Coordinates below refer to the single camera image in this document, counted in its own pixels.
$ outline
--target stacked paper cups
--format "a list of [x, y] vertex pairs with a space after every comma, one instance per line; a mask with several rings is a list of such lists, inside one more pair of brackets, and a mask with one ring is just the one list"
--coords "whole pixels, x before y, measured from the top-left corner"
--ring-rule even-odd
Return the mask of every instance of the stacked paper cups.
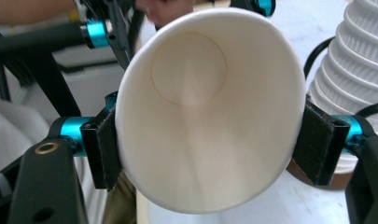
[[[378, 103], [378, 0], [347, 6], [309, 95], [331, 115], [356, 114]], [[368, 121], [378, 134], [378, 114]], [[356, 157], [343, 153], [335, 174], [351, 173], [356, 163]]]

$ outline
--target cup rim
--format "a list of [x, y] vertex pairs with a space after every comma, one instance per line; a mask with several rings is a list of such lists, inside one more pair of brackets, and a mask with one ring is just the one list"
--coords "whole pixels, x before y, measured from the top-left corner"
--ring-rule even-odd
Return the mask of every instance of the cup rim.
[[358, 36], [360, 36], [360, 37], [362, 37], [366, 40], [369, 40], [370, 42], [378, 45], [378, 36], [373, 35], [369, 32], [366, 32], [365, 30], [363, 30], [361, 27], [359, 27], [358, 25], [356, 25], [352, 21], [351, 17], [349, 16], [349, 13], [348, 13], [348, 8], [350, 8], [351, 6], [352, 5], [348, 5], [348, 7], [346, 8], [346, 11], [343, 14], [344, 21], [341, 22], [339, 26], [341, 26], [342, 24], [345, 24], [346, 27], [348, 29], [350, 29], [355, 35], [358, 35]]
[[363, 7], [365, 7], [366, 9], [378, 14], [378, 5], [375, 4], [374, 2], [369, 1], [369, 0], [356, 0], [356, 1], [359, 4], [361, 4]]
[[344, 76], [348, 77], [352, 81], [355, 81], [357, 84], [364, 85], [364, 86], [367, 86], [371, 89], [378, 91], [378, 85], [370, 83], [369, 81], [363, 80], [359, 77], [356, 77], [354, 74], [347, 71], [339, 63], [337, 63], [337, 61], [334, 59], [334, 56], [332, 55], [332, 53], [329, 53], [329, 62], [332, 63], [332, 65], [338, 70], [339, 73], [342, 73]]
[[352, 49], [348, 48], [346, 44], [343, 42], [342, 38], [339, 35], [336, 35], [336, 45], [342, 50], [342, 52], [347, 55], [348, 57], [352, 58], [353, 60], [357, 61], [358, 63], [364, 63], [368, 67], [378, 70], [378, 63], [367, 59], [360, 54], [354, 52]]

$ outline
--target paper cup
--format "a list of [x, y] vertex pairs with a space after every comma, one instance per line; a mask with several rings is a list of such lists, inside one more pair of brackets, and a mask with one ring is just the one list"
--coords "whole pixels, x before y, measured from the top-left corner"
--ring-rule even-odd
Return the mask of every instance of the paper cup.
[[358, 27], [378, 36], [378, 5], [368, 0], [356, 0], [346, 8], [345, 14]]
[[344, 15], [344, 21], [337, 27], [336, 35], [341, 37], [348, 48], [378, 63], [378, 36], [362, 30], [350, 20], [347, 13]]
[[339, 64], [347, 72], [374, 86], [378, 86], [378, 63], [370, 61], [348, 48], [336, 36], [329, 45], [329, 58]]

